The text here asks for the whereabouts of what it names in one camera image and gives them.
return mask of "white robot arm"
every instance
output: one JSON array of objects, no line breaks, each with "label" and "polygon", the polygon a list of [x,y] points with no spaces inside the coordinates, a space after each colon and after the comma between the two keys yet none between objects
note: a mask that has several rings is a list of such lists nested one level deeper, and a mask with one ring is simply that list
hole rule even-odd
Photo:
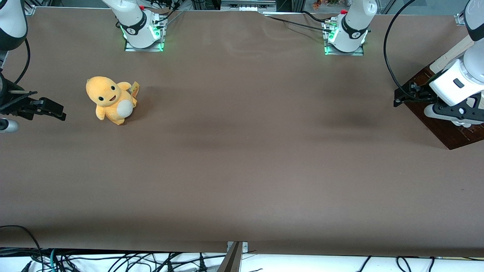
[{"label": "white robot arm", "polygon": [[338,28],[328,42],[341,52],[357,50],[368,34],[368,26],[377,10],[375,0],[354,0],[347,14],[332,18]]},{"label": "white robot arm", "polygon": [[136,48],[146,48],[160,39],[153,29],[159,26],[160,16],[149,10],[141,10],[133,0],[102,0],[116,15],[124,37]]},{"label": "white robot arm", "polygon": [[[24,41],[27,43],[27,20],[24,13],[24,0],[0,0],[0,50],[16,49]],[[19,78],[12,82],[6,79],[0,69],[0,114],[20,116],[32,120],[34,115],[48,115],[61,121],[65,120],[64,107],[42,97],[31,98],[36,91],[26,91],[17,83],[27,70],[29,59]],[[0,133],[15,132],[18,123],[14,120],[0,119]]]},{"label": "white robot arm", "polygon": [[451,61],[429,83],[445,104],[429,105],[424,112],[432,118],[470,127],[484,122],[484,111],[481,112],[484,110],[484,0],[467,3],[464,21],[474,45]]},{"label": "white robot arm", "polygon": [[0,50],[19,47],[26,37],[24,0],[0,0]]}]

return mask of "table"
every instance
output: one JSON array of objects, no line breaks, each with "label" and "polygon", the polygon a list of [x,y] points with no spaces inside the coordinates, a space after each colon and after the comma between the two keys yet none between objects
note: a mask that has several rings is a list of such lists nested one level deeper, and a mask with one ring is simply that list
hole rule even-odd
[{"label": "table", "polygon": [[[123,51],[110,10],[37,9],[20,85],[67,120],[0,136],[0,224],[57,248],[484,256],[484,143],[446,150],[393,108],[390,20],[375,17],[365,56],[343,57],[324,55],[317,30],[255,12],[186,12],[164,52],[139,53]],[[451,16],[401,16],[397,77],[465,35]],[[24,63],[20,47],[4,75]],[[97,120],[92,76],[140,83],[126,125]],[[0,244],[32,246],[23,233]]]}]

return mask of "plush toy tag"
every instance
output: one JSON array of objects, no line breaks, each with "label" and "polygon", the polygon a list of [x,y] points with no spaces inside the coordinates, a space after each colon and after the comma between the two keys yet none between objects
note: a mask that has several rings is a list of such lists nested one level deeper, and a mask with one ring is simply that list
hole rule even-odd
[{"label": "plush toy tag", "polygon": [[139,91],[139,84],[135,81],[131,88],[129,89],[129,93],[131,94],[132,97],[135,97],[138,95]]}]

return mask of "wooden board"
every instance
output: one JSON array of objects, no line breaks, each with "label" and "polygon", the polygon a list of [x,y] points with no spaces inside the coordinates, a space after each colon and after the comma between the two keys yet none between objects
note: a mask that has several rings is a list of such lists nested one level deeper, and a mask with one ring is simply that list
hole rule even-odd
[{"label": "wooden board", "polygon": [[[409,82],[413,81],[418,85],[423,85],[433,75],[434,72],[427,66],[409,80]],[[472,125],[470,128],[465,128],[463,126],[456,126],[450,121],[427,117],[424,114],[424,109],[429,104],[423,102],[405,103],[448,149],[456,149],[484,139],[483,125]]]}]

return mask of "yellow plush toy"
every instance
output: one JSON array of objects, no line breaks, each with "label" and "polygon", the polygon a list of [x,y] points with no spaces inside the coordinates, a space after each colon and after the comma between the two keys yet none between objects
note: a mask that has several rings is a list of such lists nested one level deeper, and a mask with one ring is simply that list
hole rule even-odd
[{"label": "yellow plush toy", "polygon": [[107,116],[117,125],[124,124],[124,118],[130,116],[133,108],[138,104],[136,95],[139,84],[137,82],[132,86],[128,82],[116,84],[107,77],[95,76],[88,79],[86,91],[89,98],[97,104],[97,118],[104,120],[104,116]]}]

